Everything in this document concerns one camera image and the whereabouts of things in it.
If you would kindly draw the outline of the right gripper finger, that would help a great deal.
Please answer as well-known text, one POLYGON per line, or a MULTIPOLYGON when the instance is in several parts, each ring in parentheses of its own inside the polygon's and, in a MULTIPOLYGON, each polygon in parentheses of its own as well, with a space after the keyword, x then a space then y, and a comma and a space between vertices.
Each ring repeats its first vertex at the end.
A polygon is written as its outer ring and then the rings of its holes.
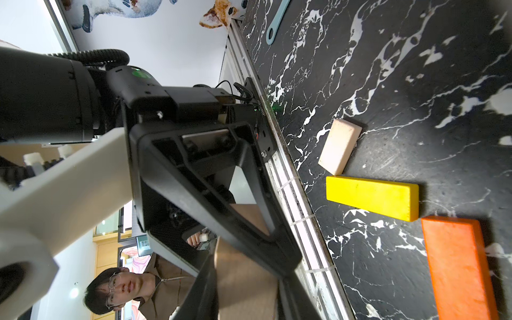
POLYGON ((1 266, 24 278, 1 301, 16 319, 37 303, 57 275, 54 257, 132 200, 125 129, 115 128, 21 188, 1 187, 1 266))

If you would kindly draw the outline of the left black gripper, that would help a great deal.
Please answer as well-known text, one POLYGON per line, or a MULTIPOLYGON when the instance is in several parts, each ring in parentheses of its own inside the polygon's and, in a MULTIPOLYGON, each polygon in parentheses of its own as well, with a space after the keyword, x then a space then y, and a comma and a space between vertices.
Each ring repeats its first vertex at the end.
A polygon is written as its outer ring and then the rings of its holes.
POLYGON ((207 253, 186 240, 208 228, 276 276, 294 272, 302 255, 265 169, 259 100, 247 84, 164 87, 143 69, 106 73, 126 129, 133 203, 151 249, 191 275, 207 253), (242 169, 267 226, 260 231, 228 203, 216 182, 242 169))

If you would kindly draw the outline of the yellow long block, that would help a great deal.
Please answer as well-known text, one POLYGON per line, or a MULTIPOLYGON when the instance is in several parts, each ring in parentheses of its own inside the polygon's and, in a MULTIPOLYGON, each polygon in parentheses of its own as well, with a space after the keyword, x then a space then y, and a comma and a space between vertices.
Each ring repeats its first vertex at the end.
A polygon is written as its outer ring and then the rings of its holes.
POLYGON ((326 178, 329 201, 406 222, 419 218, 419 186, 354 177, 326 178))

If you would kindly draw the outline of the orange long block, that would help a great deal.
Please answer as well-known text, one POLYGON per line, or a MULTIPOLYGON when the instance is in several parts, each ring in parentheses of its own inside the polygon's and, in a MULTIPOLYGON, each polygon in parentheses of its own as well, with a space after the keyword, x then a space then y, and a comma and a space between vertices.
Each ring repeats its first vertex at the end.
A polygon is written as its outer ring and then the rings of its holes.
POLYGON ((498 319, 481 225, 474 219, 421 220, 440 319, 498 319))

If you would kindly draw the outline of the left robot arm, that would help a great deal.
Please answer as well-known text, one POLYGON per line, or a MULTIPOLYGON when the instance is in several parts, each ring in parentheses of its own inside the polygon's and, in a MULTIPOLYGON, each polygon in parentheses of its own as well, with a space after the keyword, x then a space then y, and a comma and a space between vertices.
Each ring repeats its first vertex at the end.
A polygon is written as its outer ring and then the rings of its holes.
POLYGON ((178 234, 201 225, 286 277, 301 252, 254 126, 236 116, 254 102, 244 87, 164 87, 121 50, 1 49, 2 142, 81 143, 122 126, 139 226, 164 251, 194 267, 178 234))

